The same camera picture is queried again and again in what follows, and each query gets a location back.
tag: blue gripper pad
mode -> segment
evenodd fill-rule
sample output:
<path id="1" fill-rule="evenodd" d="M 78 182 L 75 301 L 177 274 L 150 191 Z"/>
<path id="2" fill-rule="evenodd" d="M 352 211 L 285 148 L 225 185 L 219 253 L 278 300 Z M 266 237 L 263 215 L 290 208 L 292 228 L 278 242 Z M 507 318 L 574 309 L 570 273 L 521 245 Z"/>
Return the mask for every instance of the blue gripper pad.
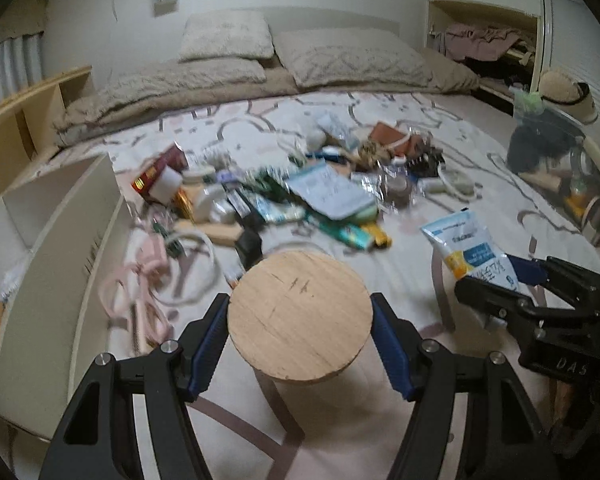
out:
<path id="1" fill-rule="evenodd" d="M 380 307 L 373 300 L 372 305 L 374 320 L 371 325 L 371 337 L 380 354 L 384 370 L 392 388 L 402 394 L 403 399 L 411 401 L 416 388 L 411 383 L 409 358 Z"/>
<path id="2" fill-rule="evenodd" d="M 189 392 L 198 396 L 206 392 L 216 371 L 220 354 L 229 335 L 226 324 L 228 301 L 218 310 L 191 362 Z"/>
<path id="3" fill-rule="evenodd" d="M 538 262 L 525 260 L 524 258 L 512 256 L 511 254 L 507 254 L 507 257 L 509 258 L 520 283 L 526 283 L 531 286 L 544 285 L 547 279 L 547 273 Z"/>

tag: snack package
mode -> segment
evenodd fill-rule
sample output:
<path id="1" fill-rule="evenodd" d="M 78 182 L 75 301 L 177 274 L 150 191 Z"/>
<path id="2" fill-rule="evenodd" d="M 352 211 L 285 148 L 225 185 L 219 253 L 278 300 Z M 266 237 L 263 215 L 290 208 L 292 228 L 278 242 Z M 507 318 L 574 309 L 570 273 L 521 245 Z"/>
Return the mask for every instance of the snack package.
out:
<path id="1" fill-rule="evenodd" d="M 473 276 L 509 290 L 518 290 L 518 277 L 507 255 L 472 211 L 445 216 L 420 228 L 440 251 L 456 280 Z"/>
<path id="2" fill-rule="evenodd" d="M 189 167 L 187 157 L 182 148 L 174 142 L 167 150 L 162 152 L 138 177 L 131 187 L 147 202 L 156 202 L 149 192 L 164 171 L 164 168 L 182 173 Z"/>

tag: white plastic bag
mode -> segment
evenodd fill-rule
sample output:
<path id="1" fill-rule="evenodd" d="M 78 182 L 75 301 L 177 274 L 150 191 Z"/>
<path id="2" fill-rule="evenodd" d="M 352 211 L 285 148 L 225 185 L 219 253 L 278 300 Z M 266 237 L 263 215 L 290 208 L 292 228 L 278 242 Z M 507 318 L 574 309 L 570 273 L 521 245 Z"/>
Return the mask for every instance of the white plastic bag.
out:
<path id="1" fill-rule="evenodd" d="M 509 258 L 472 211 L 453 213 L 421 229 L 433 247 L 440 251 L 456 280 L 469 275 L 518 290 L 518 277 Z"/>

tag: paper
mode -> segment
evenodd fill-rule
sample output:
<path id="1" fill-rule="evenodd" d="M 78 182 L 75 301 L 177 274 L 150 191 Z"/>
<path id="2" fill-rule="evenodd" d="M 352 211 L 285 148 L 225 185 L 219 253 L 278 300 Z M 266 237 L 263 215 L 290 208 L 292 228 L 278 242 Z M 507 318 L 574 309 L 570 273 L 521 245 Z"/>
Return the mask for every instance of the paper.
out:
<path id="1" fill-rule="evenodd" d="M 325 163 L 291 176 L 286 183 L 314 211 L 331 220 L 343 220 L 376 203 L 375 197 Z"/>

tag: toothpaste tube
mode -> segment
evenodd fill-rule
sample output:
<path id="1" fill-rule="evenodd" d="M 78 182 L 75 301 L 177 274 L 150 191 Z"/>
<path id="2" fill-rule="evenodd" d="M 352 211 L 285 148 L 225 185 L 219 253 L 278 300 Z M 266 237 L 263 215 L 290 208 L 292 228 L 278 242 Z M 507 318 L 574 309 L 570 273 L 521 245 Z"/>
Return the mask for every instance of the toothpaste tube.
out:
<path id="1" fill-rule="evenodd" d="M 518 290 L 518 278 L 507 255 L 472 211 L 464 210 L 421 227 L 440 251 L 456 280 L 473 276 L 509 290 Z"/>
<path id="2" fill-rule="evenodd" d="M 368 251 L 376 241 L 374 236 L 363 231 L 357 225 L 332 222 L 325 217 L 311 213 L 307 213 L 304 219 L 330 237 L 361 251 Z"/>

